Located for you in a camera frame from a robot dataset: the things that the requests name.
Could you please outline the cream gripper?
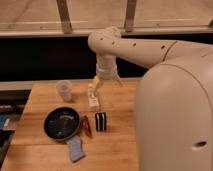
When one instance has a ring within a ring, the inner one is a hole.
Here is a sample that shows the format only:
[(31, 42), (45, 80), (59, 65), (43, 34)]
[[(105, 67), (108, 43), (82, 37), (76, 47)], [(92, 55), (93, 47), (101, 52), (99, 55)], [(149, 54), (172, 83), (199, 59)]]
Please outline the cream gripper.
[(101, 66), (100, 64), (96, 64), (96, 75), (92, 82), (92, 87), (94, 91), (97, 91), (102, 85), (103, 80), (111, 80), (114, 77), (114, 80), (122, 86), (121, 78), (117, 75), (117, 65), (108, 65), (106, 67)]

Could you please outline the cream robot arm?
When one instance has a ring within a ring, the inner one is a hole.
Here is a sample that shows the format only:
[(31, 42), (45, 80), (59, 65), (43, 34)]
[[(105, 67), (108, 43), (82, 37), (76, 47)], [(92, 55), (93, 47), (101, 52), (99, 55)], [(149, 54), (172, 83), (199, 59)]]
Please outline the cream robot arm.
[(117, 74), (117, 57), (147, 69), (135, 94), (140, 171), (213, 171), (213, 45), (92, 32), (93, 86)]

